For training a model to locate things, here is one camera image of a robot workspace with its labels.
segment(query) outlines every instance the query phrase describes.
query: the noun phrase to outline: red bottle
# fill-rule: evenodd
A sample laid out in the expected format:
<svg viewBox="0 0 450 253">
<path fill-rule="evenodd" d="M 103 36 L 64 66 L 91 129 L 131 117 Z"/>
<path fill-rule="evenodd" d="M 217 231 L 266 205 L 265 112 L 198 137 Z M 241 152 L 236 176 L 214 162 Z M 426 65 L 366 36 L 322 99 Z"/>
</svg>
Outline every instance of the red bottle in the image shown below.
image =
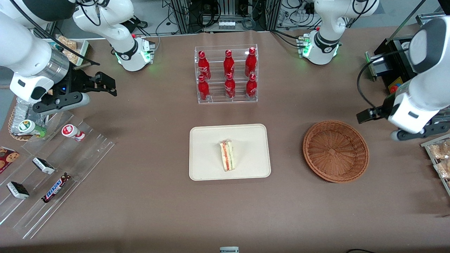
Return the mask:
<svg viewBox="0 0 450 253">
<path fill-rule="evenodd" d="M 254 73 L 256 70 L 256 49 L 251 47 L 248 50 L 248 56 L 245 60 L 245 76 L 248 77 L 251 73 Z"/>
<path fill-rule="evenodd" d="M 250 74 L 250 80 L 248 80 L 248 82 L 247 82 L 245 96 L 248 99 L 255 98 L 257 87 L 258 87 L 258 84 L 256 83 L 256 75 L 252 73 L 252 74 Z"/>
<path fill-rule="evenodd" d="M 208 80 L 211 79 L 211 70 L 209 69 L 209 62 L 206 59 L 205 52 L 200 51 L 198 53 L 198 69 L 200 70 L 200 74 L 204 75 Z"/>
<path fill-rule="evenodd" d="M 231 50 L 225 51 L 224 74 L 232 73 L 234 76 L 234 60 L 231 57 Z"/>
<path fill-rule="evenodd" d="M 236 96 L 236 83 L 233 80 L 233 73 L 226 74 L 225 96 L 228 99 L 232 99 Z"/>
<path fill-rule="evenodd" d="M 198 91 L 200 92 L 200 99 L 203 101 L 209 101 L 211 99 L 211 95 L 209 94 L 209 85 L 205 81 L 204 76 L 198 77 Z"/>
</svg>

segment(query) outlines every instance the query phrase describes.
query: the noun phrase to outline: brown tablecloth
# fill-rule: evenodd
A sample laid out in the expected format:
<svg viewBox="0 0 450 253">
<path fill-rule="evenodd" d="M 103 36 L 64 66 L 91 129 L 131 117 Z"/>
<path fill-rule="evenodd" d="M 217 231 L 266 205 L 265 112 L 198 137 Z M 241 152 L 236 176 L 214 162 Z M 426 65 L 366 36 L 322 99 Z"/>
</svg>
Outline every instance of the brown tablecloth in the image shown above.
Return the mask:
<svg viewBox="0 0 450 253">
<path fill-rule="evenodd" d="M 243 253 L 448 252 L 447 195 L 419 143 L 394 142 L 387 121 L 358 125 L 368 107 L 356 77 L 394 28 L 349 29 L 339 54 L 325 66 L 299 59 L 297 50 L 268 32 L 162 38 L 154 64 L 127 72 L 107 41 L 91 41 L 92 59 L 116 79 L 118 97 L 91 93 L 73 110 L 116 142 L 87 179 L 32 240 L 0 227 L 0 246 L 30 252 Z M 198 105 L 194 47 L 257 43 L 259 102 Z M 381 104 L 382 81 L 363 80 Z M 367 141 L 367 172 L 349 184 L 328 183 L 301 154 L 306 130 L 336 119 Z M 190 180 L 189 131 L 196 126 L 262 123 L 267 127 L 272 174 L 238 181 Z M 1 144 L 17 148 L 3 127 Z M 12 248 L 0 250 L 13 251 Z"/>
</svg>

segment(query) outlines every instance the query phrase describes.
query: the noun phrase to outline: plastic bottle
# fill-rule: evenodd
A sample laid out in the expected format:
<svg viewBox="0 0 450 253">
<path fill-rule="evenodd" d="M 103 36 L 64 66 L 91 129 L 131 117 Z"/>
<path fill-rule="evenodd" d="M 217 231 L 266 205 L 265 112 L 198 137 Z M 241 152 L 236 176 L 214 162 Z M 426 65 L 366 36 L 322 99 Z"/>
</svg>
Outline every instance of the plastic bottle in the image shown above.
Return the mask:
<svg viewBox="0 0 450 253">
<path fill-rule="evenodd" d="M 258 84 L 256 83 L 256 75 L 252 73 L 249 78 L 250 80 L 247 82 L 245 97 L 248 99 L 254 99 L 258 87 Z"/>
<path fill-rule="evenodd" d="M 254 73 L 256 70 L 256 49 L 254 47 L 251 47 L 248 50 L 248 56 L 245 60 L 245 76 L 248 77 L 251 73 Z"/>
<path fill-rule="evenodd" d="M 83 131 L 80 131 L 80 129 L 72 124 L 63 126 L 63 128 L 61 129 L 61 133 L 65 137 L 72 138 L 76 141 L 82 141 L 86 137 L 86 134 Z"/>
<path fill-rule="evenodd" d="M 37 138 L 42 138 L 47 133 L 45 127 L 38 126 L 35 122 L 28 119 L 19 123 L 19 131 L 25 134 L 34 135 Z"/>
<path fill-rule="evenodd" d="M 198 60 L 198 69 L 200 70 L 200 74 L 204 75 L 207 80 L 211 79 L 211 70 L 209 69 L 209 62 L 206 59 L 205 52 L 200 51 L 198 53 L 198 57 L 200 58 Z"/>
<path fill-rule="evenodd" d="M 198 77 L 198 91 L 200 93 L 200 99 L 203 101 L 209 101 L 211 99 L 211 95 L 209 94 L 209 85 L 205 81 L 204 76 Z"/>
<path fill-rule="evenodd" d="M 236 83 L 233 80 L 233 76 L 233 73 L 226 74 L 225 96 L 228 99 L 233 99 L 236 96 Z"/>
<path fill-rule="evenodd" d="M 225 51 L 225 61 L 224 61 L 224 74 L 232 73 L 234 76 L 234 60 L 231 56 L 231 50 Z"/>
</svg>

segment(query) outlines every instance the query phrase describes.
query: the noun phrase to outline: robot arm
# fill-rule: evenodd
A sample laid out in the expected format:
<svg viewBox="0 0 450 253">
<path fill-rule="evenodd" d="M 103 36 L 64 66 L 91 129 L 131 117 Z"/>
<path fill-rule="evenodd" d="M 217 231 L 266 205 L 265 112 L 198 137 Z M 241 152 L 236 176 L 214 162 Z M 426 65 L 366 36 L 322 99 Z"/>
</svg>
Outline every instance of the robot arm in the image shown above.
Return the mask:
<svg viewBox="0 0 450 253">
<path fill-rule="evenodd" d="M 133 38 L 121 25 L 134 15 L 130 0 L 96 0 L 78 6 L 73 14 L 76 25 L 86 32 L 96 33 L 111 44 L 119 63 L 128 71 L 138 71 L 153 60 L 154 45 L 142 38 Z"/>
<path fill-rule="evenodd" d="M 400 128 L 392 135 L 395 140 L 448 131 L 447 118 L 440 120 L 437 114 L 450 105 L 449 45 L 449 16 L 425 24 L 411 40 L 408 51 L 411 65 L 418 75 L 388 96 L 383 106 L 359 113 L 359 122 L 387 118 Z"/>
<path fill-rule="evenodd" d="M 14 71 L 10 89 L 21 99 L 34 104 L 36 113 L 51 114 L 86 105 L 89 103 L 88 91 L 117 95 L 114 79 L 101 72 L 90 77 L 82 70 L 74 70 L 74 65 L 64 54 L 52 49 L 4 13 L 8 10 L 4 8 L 8 1 L 0 3 L 3 7 L 0 12 L 0 66 Z M 11 15 L 22 20 L 16 12 Z M 21 43 L 17 43 L 17 38 L 22 40 Z"/>
<path fill-rule="evenodd" d="M 319 31 L 305 34 L 303 57 L 317 65 L 324 65 L 336 55 L 339 41 L 347 24 L 344 18 L 372 15 L 379 0 L 315 0 L 315 11 L 322 18 Z"/>
</svg>

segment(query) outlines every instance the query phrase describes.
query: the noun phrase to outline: brown woven basket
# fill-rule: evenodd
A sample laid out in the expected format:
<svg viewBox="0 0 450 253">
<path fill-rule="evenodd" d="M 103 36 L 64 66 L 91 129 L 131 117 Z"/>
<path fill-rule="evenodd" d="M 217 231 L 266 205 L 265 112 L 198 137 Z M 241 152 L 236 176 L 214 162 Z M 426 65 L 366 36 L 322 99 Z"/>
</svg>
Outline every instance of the brown woven basket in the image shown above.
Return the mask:
<svg viewBox="0 0 450 253">
<path fill-rule="evenodd" d="M 334 183 L 357 179 L 369 164 L 369 149 L 361 134 L 335 120 L 319 122 L 306 132 L 303 154 L 317 175 Z"/>
</svg>

